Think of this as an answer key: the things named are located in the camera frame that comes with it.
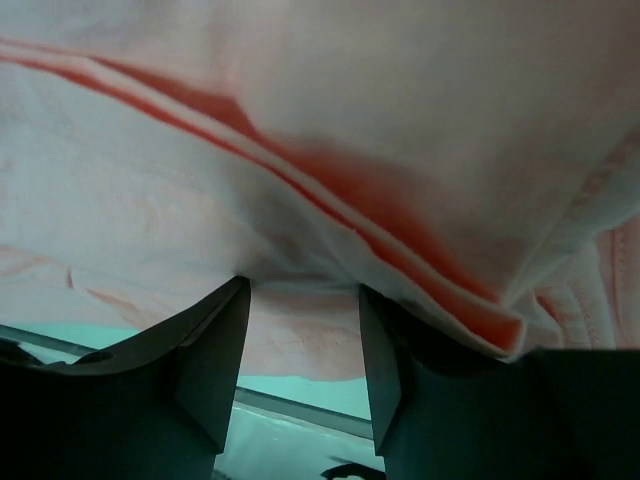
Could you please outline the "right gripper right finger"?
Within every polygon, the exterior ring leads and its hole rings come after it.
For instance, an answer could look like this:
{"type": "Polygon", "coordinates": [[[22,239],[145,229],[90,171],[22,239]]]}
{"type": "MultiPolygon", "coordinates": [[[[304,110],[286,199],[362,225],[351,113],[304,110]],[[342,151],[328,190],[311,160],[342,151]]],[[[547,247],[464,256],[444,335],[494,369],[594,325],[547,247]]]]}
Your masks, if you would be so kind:
{"type": "Polygon", "coordinates": [[[475,352],[359,291],[376,452],[391,479],[635,479],[639,354],[475,352]]]}

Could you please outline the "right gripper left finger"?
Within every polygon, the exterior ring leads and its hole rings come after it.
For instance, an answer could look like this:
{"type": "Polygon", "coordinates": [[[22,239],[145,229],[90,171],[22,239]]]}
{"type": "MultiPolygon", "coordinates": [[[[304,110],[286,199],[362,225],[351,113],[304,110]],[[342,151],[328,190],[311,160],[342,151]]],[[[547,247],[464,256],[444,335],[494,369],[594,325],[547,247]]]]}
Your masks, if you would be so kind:
{"type": "Polygon", "coordinates": [[[235,277],[96,350],[1,330],[5,479],[208,479],[227,437],[250,307],[235,277]]]}

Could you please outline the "pink t shirt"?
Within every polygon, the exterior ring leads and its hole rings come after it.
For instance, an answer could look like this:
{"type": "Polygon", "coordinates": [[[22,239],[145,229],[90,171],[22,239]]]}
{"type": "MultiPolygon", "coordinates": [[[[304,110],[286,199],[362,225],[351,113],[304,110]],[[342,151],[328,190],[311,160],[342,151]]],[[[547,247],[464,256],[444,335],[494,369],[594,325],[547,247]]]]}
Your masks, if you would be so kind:
{"type": "Polygon", "coordinates": [[[484,354],[639,345],[635,1],[5,1],[1,319],[254,287],[242,370],[363,373],[365,284],[484,354]]]}

